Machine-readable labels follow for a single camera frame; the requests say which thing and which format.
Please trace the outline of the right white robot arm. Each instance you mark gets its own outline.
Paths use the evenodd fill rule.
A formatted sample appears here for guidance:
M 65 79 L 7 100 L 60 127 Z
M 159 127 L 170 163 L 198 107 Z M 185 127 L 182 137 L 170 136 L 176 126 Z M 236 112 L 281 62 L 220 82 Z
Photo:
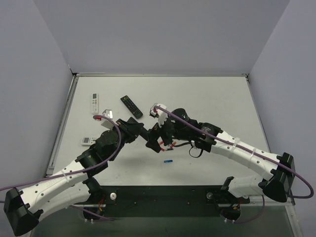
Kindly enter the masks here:
M 183 108 L 167 112 L 162 104 L 150 109 L 158 122 L 149 130 L 146 147 L 160 152 L 160 143 L 173 146 L 174 140 L 190 144 L 201 152 L 227 157 L 254 171 L 254 176 L 228 177 L 223 189 L 236 198 L 265 195 L 277 202 L 286 202 L 294 180 L 294 158 L 288 153 L 277 155 L 248 145 L 207 122 L 189 118 Z

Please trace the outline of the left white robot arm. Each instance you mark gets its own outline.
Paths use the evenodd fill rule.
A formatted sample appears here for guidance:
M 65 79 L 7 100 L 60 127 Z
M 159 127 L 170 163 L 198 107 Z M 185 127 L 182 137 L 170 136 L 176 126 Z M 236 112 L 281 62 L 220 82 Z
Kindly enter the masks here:
M 148 139 L 144 124 L 133 118 L 109 121 L 110 125 L 93 145 L 54 175 L 11 188 L 3 210 L 16 237 L 34 229 L 41 219 L 66 206 L 96 203 L 101 190 L 93 178 L 108 167 L 127 143 L 139 136 Z

